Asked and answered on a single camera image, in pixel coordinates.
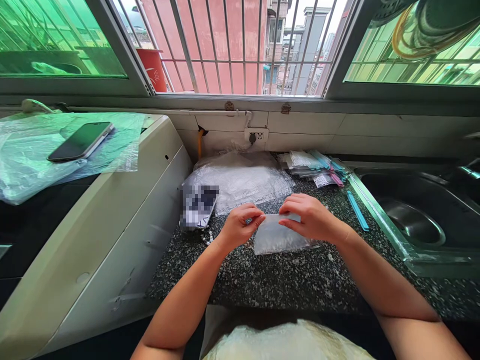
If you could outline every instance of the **stainless steel sink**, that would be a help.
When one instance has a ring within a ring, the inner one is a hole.
[[[350,182],[419,276],[480,278],[480,206],[432,174],[356,168]]]

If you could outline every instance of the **orange gas hose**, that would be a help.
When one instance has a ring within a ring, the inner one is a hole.
[[[198,160],[202,157],[202,136],[204,135],[205,130],[201,129],[198,132]]]

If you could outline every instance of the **phone screen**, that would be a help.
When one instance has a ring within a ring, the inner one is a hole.
[[[109,122],[92,122],[82,125],[60,145],[48,159],[72,159],[81,157],[97,138],[109,127]]]

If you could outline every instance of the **granite countertop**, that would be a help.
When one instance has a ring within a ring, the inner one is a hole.
[[[349,224],[390,264],[400,271],[445,320],[480,320],[480,282],[468,279],[417,277],[397,255],[349,183],[316,188],[313,182],[294,178],[295,193],[319,199],[342,221]],[[360,227],[346,192],[352,190],[370,227]],[[285,198],[257,204],[266,214],[277,214]],[[205,250],[203,237],[215,238],[227,216],[212,217],[209,227],[173,233],[158,264],[146,296],[163,299]],[[344,314],[371,314],[336,248],[322,242],[319,247],[297,252],[254,254],[252,239],[232,251],[223,262],[210,304],[270,309],[311,310]]]

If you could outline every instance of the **sky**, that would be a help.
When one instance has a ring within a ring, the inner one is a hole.
[[[305,21],[304,9],[306,7],[313,8],[315,4],[315,0],[297,0],[297,1],[298,1],[298,10],[296,14],[295,27],[303,26]],[[318,4],[316,7],[331,8],[333,3],[334,3],[334,0],[318,0]],[[337,31],[337,28],[340,23],[340,19],[342,18],[342,14],[344,13],[346,3],[347,3],[347,0],[337,0],[335,4],[335,9],[333,11],[333,17],[331,18],[330,26],[328,28],[328,33],[335,33]],[[285,26],[287,27],[292,26],[292,23],[294,20],[295,4],[296,4],[296,0],[293,0],[291,4],[291,8],[290,10],[288,10],[288,13],[286,15]]]

